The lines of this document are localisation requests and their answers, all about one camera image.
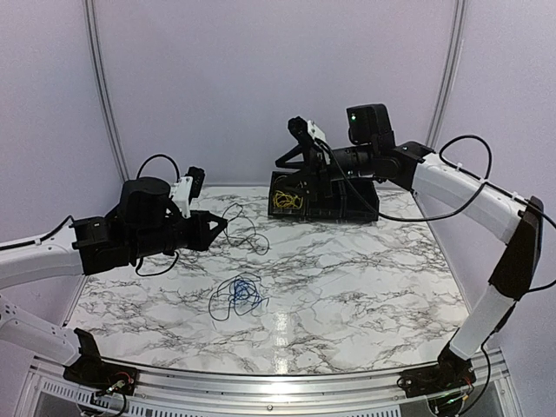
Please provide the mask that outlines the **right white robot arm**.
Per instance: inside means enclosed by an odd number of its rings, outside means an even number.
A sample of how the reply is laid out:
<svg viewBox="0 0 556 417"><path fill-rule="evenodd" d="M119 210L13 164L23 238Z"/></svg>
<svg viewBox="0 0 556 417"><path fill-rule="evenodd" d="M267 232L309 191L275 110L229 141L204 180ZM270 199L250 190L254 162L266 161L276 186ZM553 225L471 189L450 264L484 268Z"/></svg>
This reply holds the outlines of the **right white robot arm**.
<svg viewBox="0 0 556 417"><path fill-rule="evenodd" d="M383 104L347 109L350 147L331 149L324 132L313 121L299 116L288 121L296 146L276 160L289 175L275 186L304 200L331 196L332 182L366 177L378 182L429 195L490 231L506 246L492 272L485 292L439 355L430 381L439 389L450 388L470 359L492 332L507 319L515 305L532 292L543 233L543 204L524 200L449 162L441 153L418 143L396 144L387 108Z"/></svg>

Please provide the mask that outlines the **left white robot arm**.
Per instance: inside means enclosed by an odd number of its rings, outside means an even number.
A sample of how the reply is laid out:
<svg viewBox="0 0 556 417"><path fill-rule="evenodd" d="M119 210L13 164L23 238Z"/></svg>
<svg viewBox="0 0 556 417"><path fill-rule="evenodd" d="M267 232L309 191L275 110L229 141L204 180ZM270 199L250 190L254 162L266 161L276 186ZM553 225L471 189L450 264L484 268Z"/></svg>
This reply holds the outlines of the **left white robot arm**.
<svg viewBox="0 0 556 417"><path fill-rule="evenodd" d="M126 181L119 203L105 216L69 218L54 231L1 247L1 287L59 276L91 276L136 266L152 255L174 255L185 248L206 251L227 227L226 219L189 204L200 193L192 175L175 185L144 176ZM109 380L92 335L67 329L1 299L1 338L65 367L92 387Z"/></svg>

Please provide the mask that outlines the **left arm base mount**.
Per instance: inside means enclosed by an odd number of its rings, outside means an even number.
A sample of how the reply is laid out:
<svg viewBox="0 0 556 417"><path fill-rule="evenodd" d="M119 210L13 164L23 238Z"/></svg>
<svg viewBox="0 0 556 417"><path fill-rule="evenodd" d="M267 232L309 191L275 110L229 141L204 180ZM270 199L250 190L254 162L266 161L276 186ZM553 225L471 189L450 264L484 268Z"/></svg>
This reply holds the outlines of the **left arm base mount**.
<svg viewBox="0 0 556 417"><path fill-rule="evenodd" d="M80 328L76 328L74 333L79 341L79 355L64 367L63 378L95 388L101 394L107 394L113 388L119 394L132 395L136 389L138 370L105 361L91 333Z"/></svg>

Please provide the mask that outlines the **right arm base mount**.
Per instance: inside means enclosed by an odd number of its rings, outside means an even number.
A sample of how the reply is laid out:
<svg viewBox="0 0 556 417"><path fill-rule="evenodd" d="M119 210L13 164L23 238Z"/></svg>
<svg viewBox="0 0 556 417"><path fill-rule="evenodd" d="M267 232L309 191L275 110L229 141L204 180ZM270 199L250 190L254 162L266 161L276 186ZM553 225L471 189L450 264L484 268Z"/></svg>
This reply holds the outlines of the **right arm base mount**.
<svg viewBox="0 0 556 417"><path fill-rule="evenodd" d="M407 398L413 398L473 385L476 376L472 367L470 359L462 359L446 344L434 365L402 371L397 386Z"/></svg>

